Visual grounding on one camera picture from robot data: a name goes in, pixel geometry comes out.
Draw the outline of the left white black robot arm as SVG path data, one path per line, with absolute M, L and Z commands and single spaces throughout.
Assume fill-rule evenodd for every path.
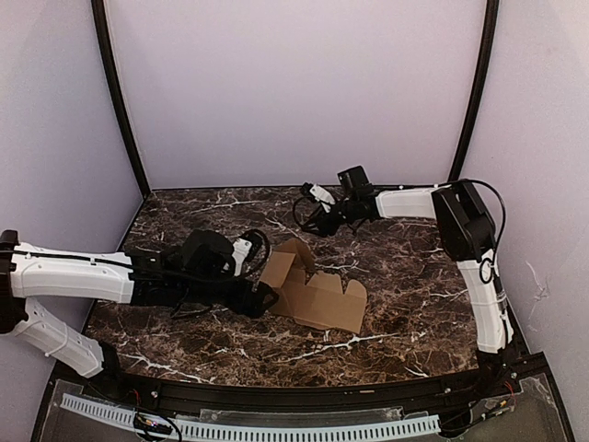
M 116 350 L 56 318 L 40 297 L 172 308 L 175 314 L 187 304 L 223 306 L 257 319 L 279 300 L 269 285 L 250 280 L 270 255 L 268 238 L 258 229 L 235 240 L 196 229 L 166 250 L 107 254 L 43 249 L 8 229 L 1 234 L 1 332 L 93 379 L 108 400 L 123 401 L 130 382 L 120 374 Z

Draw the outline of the black frame post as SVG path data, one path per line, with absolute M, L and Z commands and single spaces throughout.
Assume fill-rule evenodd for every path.
M 488 0 L 485 4 L 485 14 L 479 42 L 478 58 L 468 98 L 465 118 L 447 178 L 449 181 L 458 180 L 460 178 L 467 158 L 468 149 L 477 121 L 479 106 L 482 100 L 491 61 L 492 46 L 494 43 L 499 9 L 499 0 Z
M 115 62 L 110 28 L 107 18 L 106 2 L 103 0 L 90 1 L 94 27 L 98 42 L 99 54 L 103 66 L 104 75 L 107 81 L 107 87 L 110 94 L 110 101 L 114 110 L 115 118 L 123 141 L 123 146 L 129 160 L 135 182 L 139 192 L 144 199 L 150 193 L 151 188 L 146 177 L 144 166 L 140 158 L 133 128 L 126 108 L 126 103 L 121 88 L 117 66 Z

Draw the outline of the black front rail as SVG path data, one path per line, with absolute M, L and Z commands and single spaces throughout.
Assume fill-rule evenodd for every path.
M 433 378 L 330 388 L 227 387 L 125 374 L 141 405 L 163 414 L 197 415 L 203 409 L 239 412 L 322 413 L 400 407 L 405 412 L 449 413 L 475 400 L 479 371 Z

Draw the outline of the right black frame post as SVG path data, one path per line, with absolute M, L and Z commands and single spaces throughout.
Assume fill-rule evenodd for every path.
M 479 106 L 482 100 L 491 61 L 492 46 L 494 43 L 499 9 L 499 0 L 488 0 L 485 4 L 485 14 L 479 42 L 478 58 L 468 98 L 465 118 L 447 178 L 449 181 L 458 180 L 460 178 L 467 158 L 468 149 L 477 121 Z

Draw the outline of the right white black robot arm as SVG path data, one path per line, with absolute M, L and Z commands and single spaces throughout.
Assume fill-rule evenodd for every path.
M 477 327 L 477 358 L 481 371 L 470 379 L 469 390 L 480 399 L 491 398 L 505 383 L 501 366 L 515 357 L 514 328 L 507 295 L 497 265 L 504 230 L 497 226 L 476 187 L 478 180 L 383 189 L 372 184 L 357 166 L 338 175 L 341 197 L 313 183 L 301 186 L 302 198 L 315 204 L 307 219 L 296 224 L 322 238 L 340 227 L 356 230 L 365 221 L 428 218 L 435 221 L 446 255 L 463 276 Z

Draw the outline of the left black frame post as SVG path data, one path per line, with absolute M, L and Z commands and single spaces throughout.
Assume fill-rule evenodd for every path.
M 106 2 L 103 0 L 90 1 L 94 27 L 98 42 L 99 54 L 103 66 L 104 75 L 107 81 L 107 87 L 110 94 L 110 101 L 114 110 L 115 118 L 123 141 L 123 146 L 129 160 L 135 182 L 139 192 L 144 199 L 150 193 L 151 188 L 146 177 L 144 166 L 140 158 L 133 128 L 126 108 L 126 103 L 121 88 L 117 66 L 115 62 L 110 28 L 107 18 Z

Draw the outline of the brown cardboard box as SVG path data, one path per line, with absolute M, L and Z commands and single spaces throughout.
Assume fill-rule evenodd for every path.
M 347 285 L 335 273 L 317 269 L 310 248 L 290 238 L 273 249 L 260 281 L 278 294 L 269 312 L 318 330 L 337 329 L 359 333 L 362 329 L 367 291 L 357 280 Z

